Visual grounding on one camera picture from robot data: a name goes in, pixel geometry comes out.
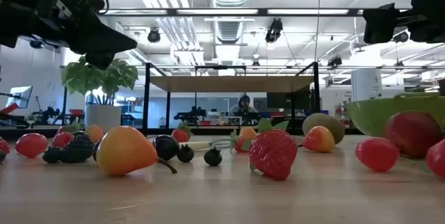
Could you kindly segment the dark red pomegranate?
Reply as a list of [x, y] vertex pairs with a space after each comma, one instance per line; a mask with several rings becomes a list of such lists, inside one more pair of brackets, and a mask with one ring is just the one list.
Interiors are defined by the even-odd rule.
[[423, 159], [430, 147], [442, 140], [442, 128], [429, 113], [404, 111], [388, 119], [384, 137], [404, 156]]

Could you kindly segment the small orange red peach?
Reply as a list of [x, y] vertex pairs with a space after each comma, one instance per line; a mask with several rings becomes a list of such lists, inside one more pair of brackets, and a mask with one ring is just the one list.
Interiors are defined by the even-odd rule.
[[302, 146], [315, 152], [331, 152], [335, 148], [334, 136], [328, 128], [315, 126], [305, 135]]

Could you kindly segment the small orange fruit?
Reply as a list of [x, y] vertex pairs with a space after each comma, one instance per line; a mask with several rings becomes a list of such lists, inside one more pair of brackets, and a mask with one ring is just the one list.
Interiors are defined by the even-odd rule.
[[86, 128], [85, 133], [89, 135], [90, 140], [93, 143], [98, 143], [104, 136], [104, 131], [101, 127], [97, 125], [91, 125]]
[[254, 127], [242, 127], [239, 136], [248, 140], [253, 139], [257, 135], [257, 132]]

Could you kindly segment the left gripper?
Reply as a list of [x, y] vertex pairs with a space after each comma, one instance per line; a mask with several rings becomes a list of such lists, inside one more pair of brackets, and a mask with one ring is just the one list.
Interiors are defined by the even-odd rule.
[[85, 52], [86, 62], [100, 70], [112, 63], [115, 53], [137, 47], [134, 39], [102, 23], [94, 12], [81, 15], [77, 0], [56, 0], [48, 15], [38, 11], [39, 1], [20, 1], [26, 13], [20, 22], [23, 39]]

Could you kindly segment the dark round plum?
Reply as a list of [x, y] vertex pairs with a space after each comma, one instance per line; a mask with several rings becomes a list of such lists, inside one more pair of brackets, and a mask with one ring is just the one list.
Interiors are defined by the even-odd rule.
[[169, 135], [160, 135], [154, 138], [153, 145], [158, 157], [168, 161], [175, 157], [179, 151], [179, 143]]

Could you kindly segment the white round column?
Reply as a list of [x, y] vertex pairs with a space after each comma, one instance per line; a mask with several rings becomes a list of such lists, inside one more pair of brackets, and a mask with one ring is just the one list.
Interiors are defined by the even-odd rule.
[[376, 99], [382, 96], [379, 69], [359, 69], [351, 72], [352, 101]]

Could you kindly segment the small blackberry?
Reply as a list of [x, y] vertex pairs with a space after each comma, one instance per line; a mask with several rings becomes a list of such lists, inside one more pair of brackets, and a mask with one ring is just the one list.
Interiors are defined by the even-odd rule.
[[47, 163], [58, 163], [62, 154], [62, 149], [60, 147], [48, 147], [42, 155], [43, 161]]

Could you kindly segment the white plant pot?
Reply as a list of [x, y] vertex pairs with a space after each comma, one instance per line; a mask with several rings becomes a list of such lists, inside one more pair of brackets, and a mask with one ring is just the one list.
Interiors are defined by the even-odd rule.
[[104, 132], [121, 125], [122, 107], [102, 104], [89, 104], [85, 111], [85, 126], [97, 125]]

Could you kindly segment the brown green kiwi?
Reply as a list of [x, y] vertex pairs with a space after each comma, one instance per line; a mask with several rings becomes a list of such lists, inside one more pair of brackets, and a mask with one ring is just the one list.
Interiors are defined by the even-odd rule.
[[309, 130], [316, 126], [330, 130], [336, 144], [339, 144], [345, 136], [344, 125], [336, 118], [323, 113], [313, 113], [305, 118], [302, 124], [303, 134], [308, 134]]

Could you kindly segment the large red strawberry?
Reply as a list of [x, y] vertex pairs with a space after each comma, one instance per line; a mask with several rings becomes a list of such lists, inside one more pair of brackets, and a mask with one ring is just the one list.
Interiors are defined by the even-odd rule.
[[298, 145], [286, 132], [288, 121], [275, 126], [267, 118], [258, 122], [258, 133], [250, 142], [248, 154], [250, 170], [258, 170], [264, 176], [284, 181], [291, 174]]

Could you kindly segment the green plastic colander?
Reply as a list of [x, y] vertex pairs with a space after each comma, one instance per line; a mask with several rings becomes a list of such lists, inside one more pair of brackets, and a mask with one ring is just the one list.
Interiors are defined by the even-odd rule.
[[383, 137], [386, 121], [404, 111], [429, 113], [445, 129], [445, 96], [439, 93], [400, 93], [391, 98], [349, 102], [346, 108], [355, 127], [367, 136]]

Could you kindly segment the wooden shelf with black frame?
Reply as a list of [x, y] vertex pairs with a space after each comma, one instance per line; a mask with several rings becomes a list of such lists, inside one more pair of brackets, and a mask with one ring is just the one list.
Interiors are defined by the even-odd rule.
[[[146, 63], [143, 66], [145, 70], [145, 88], [143, 97], [143, 126], [141, 132], [144, 134], [169, 134], [170, 133], [170, 103], [172, 93], [228, 93], [228, 92], [249, 92], [249, 93], [290, 93], [314, 84], [315, 102], [313, 110], [321, 111], [320, 103], [320, 85], [319, 85], [319, 64], [314, 61], [308, 66], [302, 68], [293, 77], [274, 77], [274, 76], [251, 76], [244, 74], [237, 76], [208, 76], [193, 77], [168, 76], [163, 70], [165, 67], [157, 67], [153, 63]], [[166, 102], [166, 122], [164, 129], [150, 129], [148, 127], [149, 116], [149, 85], [167, 92]]]

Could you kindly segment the computer monitor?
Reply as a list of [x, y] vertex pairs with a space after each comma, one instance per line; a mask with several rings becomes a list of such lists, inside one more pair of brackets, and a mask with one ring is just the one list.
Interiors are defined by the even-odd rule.
[[9, 92], [6, 106], [18, 105], [19, 109], [25, 109], [29, 105], [33, 86], [12, 87]]

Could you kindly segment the black overhead light bar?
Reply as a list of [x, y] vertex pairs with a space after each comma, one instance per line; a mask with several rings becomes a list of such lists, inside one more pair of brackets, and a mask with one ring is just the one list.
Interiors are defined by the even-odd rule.
[[102, 17], [361, 17], [364, 8], [112, 8]]

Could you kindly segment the red cherry tomato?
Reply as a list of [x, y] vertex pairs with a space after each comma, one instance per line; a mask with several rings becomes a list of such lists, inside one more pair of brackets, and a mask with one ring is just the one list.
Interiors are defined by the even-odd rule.
[[436, 176], [445, 179], [445, 139], [429, 148], [426, 162]]
[[27, 157], [35, 158], [43, 153], [48, 146], [48, 141], [45, 136], [38, 133], [24, 134], [15, 144], [15, 149], [18, 154]]
[[386, 138], [373, 137], [360, 141], [355, 148], [357, 159], [377, 173], [391, 170], [399, 156], [399, 149]]

